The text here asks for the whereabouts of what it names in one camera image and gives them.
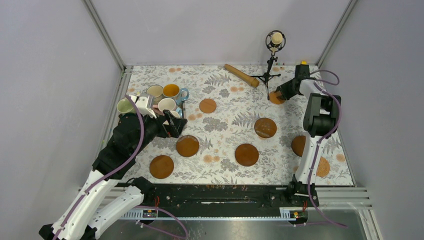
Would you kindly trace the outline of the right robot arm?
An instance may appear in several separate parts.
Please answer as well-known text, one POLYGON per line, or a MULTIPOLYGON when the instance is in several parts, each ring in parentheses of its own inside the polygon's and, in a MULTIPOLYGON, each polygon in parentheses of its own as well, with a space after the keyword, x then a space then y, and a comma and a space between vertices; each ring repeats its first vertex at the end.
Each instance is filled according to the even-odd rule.
POLYGON ((293 207, 317 207, 315 191, 317 167, 324 145, 337 130, 341 119, 341 97, 319 86, 307 64, 296 65, 294 77, 274 91, 277 99, 288 101, 299 95, 307 98, 303 117, 305 145, 298 169, 283 192, 285 201, 293 207))

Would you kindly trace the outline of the glossy brown coaster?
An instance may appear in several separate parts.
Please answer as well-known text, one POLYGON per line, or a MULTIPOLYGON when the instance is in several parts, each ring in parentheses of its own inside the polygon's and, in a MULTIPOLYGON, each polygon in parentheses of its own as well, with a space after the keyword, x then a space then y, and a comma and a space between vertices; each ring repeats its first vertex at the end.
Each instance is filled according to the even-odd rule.
POLYGON ((176 142, 176 151, 182 157, 192 157, 197 154, 200 148, 199 140, 192 135, 184 135, 176 142))

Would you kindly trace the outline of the dark scuffed brown coaster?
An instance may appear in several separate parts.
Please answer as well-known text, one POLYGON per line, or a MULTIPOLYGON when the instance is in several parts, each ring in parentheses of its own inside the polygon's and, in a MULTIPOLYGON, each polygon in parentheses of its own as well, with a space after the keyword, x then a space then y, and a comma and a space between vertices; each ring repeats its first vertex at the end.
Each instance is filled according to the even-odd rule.
POLYGON ((261 138, 273 137, 277 129, 276 123, 270 118, 259 118, 254 124, 254 131, 261 138))

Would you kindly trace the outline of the woven rattan coaster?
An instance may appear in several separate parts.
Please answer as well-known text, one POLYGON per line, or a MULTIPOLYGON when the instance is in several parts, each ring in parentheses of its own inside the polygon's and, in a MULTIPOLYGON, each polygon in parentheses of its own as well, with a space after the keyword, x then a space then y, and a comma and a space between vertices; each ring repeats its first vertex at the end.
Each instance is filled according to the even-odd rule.
POLYGON ((318 163, 317 170, 316 170, 316 176, 323 178, 330 173, 330 169, 331 169, 331 166, 329 161, 326 158, 321 157, 318 163))

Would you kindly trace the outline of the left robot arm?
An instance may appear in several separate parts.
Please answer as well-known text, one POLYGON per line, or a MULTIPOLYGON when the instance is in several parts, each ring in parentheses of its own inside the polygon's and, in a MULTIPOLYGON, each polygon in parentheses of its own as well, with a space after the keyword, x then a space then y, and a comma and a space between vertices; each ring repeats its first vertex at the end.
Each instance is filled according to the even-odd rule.
POLYGON ((174 117, 168 110, 157 118, 138 113, 121 115, 71 206, 59 220, 43 225, 39 235, 44 240, 97 240, 130 209, 152 204, 154 185, 138 177, 122 195, 98 209, 106 195, 135 164, 136 156, 154 138, 178 138, 187 122, 185 118, 174 117))

